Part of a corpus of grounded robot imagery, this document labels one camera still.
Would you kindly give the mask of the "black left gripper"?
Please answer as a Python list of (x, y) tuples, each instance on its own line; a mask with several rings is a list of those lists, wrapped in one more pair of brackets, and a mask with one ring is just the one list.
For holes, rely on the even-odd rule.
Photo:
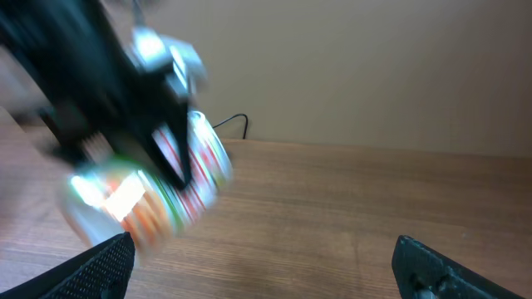
[(134, 61), (99, 1), (3, 1), (1, 43), (28, 72), (51, 107), (41, 111), (59, 144), (59, 159), (80, 167), (83, 142), (102, 134), (124, 154), (122, 137), (141, 147), (137, 159), (177, 189), (192, 180), (188, 96), (170, 85), (172, 56)]

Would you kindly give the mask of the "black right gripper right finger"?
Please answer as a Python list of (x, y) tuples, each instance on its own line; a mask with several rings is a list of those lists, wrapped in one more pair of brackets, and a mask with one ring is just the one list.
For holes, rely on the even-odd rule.
[(392, 270), (403, 299), (522, 299), (407, 235), (397, 239)]

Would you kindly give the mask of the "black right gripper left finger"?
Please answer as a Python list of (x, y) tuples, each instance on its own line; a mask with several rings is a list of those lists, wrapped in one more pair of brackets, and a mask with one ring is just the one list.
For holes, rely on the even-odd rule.
[(2, 299), (123, 299), (135, 263), (135, 244), (119, 233), (33, 279)]

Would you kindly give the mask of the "instant noodle cup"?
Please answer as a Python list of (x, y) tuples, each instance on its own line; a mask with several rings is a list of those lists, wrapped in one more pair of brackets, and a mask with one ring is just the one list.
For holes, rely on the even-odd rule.
[(59, 199), (63, 217), (92, 247), (128, 232), (146, 257), (191, 227), (211, 208), (233, 168), (204, 114), (191, 110), (189, 157), (192, 179), (179, 190), (140, 164), (110, 156), (66, 181)]

